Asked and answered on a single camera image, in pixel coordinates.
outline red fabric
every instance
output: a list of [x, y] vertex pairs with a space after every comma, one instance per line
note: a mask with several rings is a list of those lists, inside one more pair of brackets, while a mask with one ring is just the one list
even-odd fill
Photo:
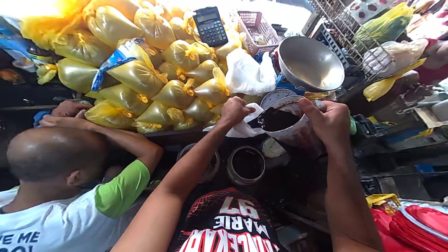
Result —
[[397, 240], [389, 230], [389, 223], [392, 221], [392, 217], [385, 211], [370, 209], [375, 220], [376, 227], [378, 228], [379, 236], [383, 242], [384, 252], [419, 252], [405, 243]]
[[419, 251], [448, 251], [448, 242], [419, 228], [409, 221], [400, 211], [397, 211], [392, 217], [389, 228], [395, 238]]
[[[426, 39], [428, 40], [428, 45], [425, 50], [430, 48], [434, 43], [437, 42], [437, 39]], [[419, 66], [415, 69], [420, 76], [419, 82], [424, 85], [434, 85], [433, 81], [435, 80], [444, 80], [448, 78], [448, 64], [443, 65], [439, 69], [429, 69], [424, 66]]]
[[432, 208], [419, 207], [417, 205], [407, 207], [406, 212], [425, 226], [441, 234], [448, 235], [448, 214]]

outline metal bowl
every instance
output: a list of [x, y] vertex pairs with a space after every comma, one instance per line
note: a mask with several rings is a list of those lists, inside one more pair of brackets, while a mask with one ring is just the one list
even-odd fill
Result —
[[284, 39], [279, 46], [279, 64], [289, 82], [307, 91], [335, 90], [344, 81], [344, 67], [338, 57], [315, 39]]

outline ear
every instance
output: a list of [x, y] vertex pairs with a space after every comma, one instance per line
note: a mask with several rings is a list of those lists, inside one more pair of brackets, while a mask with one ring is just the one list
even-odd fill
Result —
[[72, 171], [65, 180], [67, 181], [67, 185], [70, 187], [78, 187], [83, 184], [81, 171], [79, 170]]

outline hand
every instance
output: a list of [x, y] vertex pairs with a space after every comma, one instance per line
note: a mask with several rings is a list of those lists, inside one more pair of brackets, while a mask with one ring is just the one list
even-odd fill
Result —
[[302, 98], [299, 105], [310, 119], [316, 135], [328, 149], [349, 144], [350, 111], [347, 105], [328, 100], [323, 101], [327, 110], [322, 113], [310, 100]]
[[246, 105], [246, 101], [238, 96], [228, 99], [221, 110], [221, 119], [218, 123], [229, 128], [240, 123], [248, 114], [255, 112], [254, 108], [245, 108]]
[[39, 123], [43, 127], [57, 126], [91, 131], [94, 131], [97, 127], [101, 127], [85, 119], [76, 117], [55, 117], [52, 115], [44, 115]]
[[89, 104], [78, 103], [73, 100], [65, 100], [52, 111], [52, 116], [84, 118], [84, 112], [91, 107], [92, 105]]

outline man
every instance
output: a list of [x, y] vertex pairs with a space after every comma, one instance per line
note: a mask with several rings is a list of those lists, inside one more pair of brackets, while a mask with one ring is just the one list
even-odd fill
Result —
[[[183, 231], [173, 234], [185, 199], [224, 136], [253, 112], [245, 104], [239, 97], [224, 104], [215, 127], [171, 168], [112, 252], [165, 252], [173, 235], [179, 241], [175, 250], [179, 252], [285, 251], [261, 205], [233, 188], [199, 198], [190, 209]], [[300, 100], [328, 151], [326, 207], [334, 251], [382, 251], [350, 149], [349, 110], [344, 104], [325, 104], [327, 110], [322, 113], [309, 100]]]
[[[40, 125], [8, 147], [20, 186], [0, 192], [0, 252], [109, 251], [130, 223], [133, 215], [125, 212], [146, 188], [163, 149], [140, 134], [80, 118], [45, 115]], [[103, 170], [106, 139], [137, 159], [81, 195], [81, 185]]]

